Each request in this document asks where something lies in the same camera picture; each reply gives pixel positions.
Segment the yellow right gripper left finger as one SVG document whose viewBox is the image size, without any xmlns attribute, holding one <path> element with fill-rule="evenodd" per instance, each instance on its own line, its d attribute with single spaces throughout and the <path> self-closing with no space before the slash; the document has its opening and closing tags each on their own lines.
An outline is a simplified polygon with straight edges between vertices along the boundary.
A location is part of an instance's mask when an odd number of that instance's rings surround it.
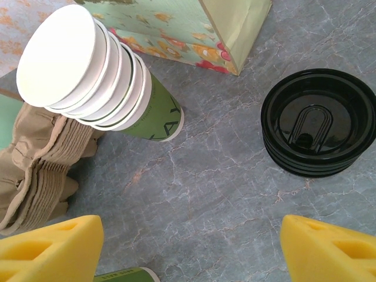
<svg viewBox="0 0 376 282">
<path fill-rule="evenodd" d="M 1 281 L 93 281 L 103 246 L 97 215 L 1 240 Z"/>
</svg>

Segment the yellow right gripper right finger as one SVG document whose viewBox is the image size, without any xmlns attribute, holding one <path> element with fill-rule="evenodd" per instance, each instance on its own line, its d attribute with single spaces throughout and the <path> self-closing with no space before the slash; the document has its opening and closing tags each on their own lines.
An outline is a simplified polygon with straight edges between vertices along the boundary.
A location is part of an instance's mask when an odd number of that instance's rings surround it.
<svg viewBox="0 0 376 282">
<path fill-rule="evenodd" d="M 375 237 L 286 215 L 280 244 L 292 281 L 375 281 Z"/>
</svg>

